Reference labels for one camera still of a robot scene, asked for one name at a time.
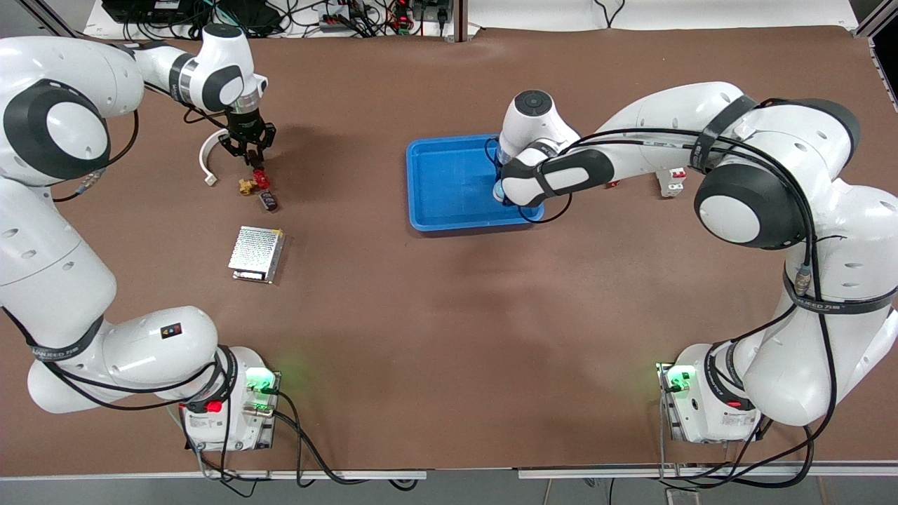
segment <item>blue plastic bin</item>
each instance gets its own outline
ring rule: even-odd
[[[526,224],[515,207],[493,198],[496,168],[483,145],[492,135],[422,138],[406,150],[409,221],[416,230],[436,232]],[[496,143],[490,143],[494,154]],[[543,207],[522,208],[533,220]]]

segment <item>brown table surface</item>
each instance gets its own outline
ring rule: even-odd
[[[779,297],[783,253],[708,234],[691,208],[695,175],[676,199],[662,200],[647,176],[578,193],[551,225],[423,236],[406,203],[412,140],[496,132],[528,88],[551,93],[588,132],[646,94],[723,80],[756,99],[848,106],[864,139],[843,177],[898,192],[898,115],[867,42],[839,28],[488,30],[458,45],[390,37],[252,48],[271,82],[262,112],[277,125],[267,161],[277,213],[237,192],[247,172],[224,152],[213,154],[220,182],[208,188],[197,151],[212,127],[183,124],[183,109],[158,95],[140,109],[133,151],[59,208],[118,279],[109,320],[201,307],[220,342],[283,371],[338,469],[657,462],[655,363],[765,322]],[[111,122],[116,146],[130,121]],[[275,285],[231,279],[240,226],[286,231]],[[39,409],[25,386],[31,355],[5,318],[0,330],[0,474],[196,471],[162,410]],[[891,353],[840,405],[819,460],[898,459],[896,366]],[[777,429],[746,460],[801,437]],[[289,470],[294,451],[281,427],[275,448],[231,465]],[[667,458],[722,455],[673,443]]]

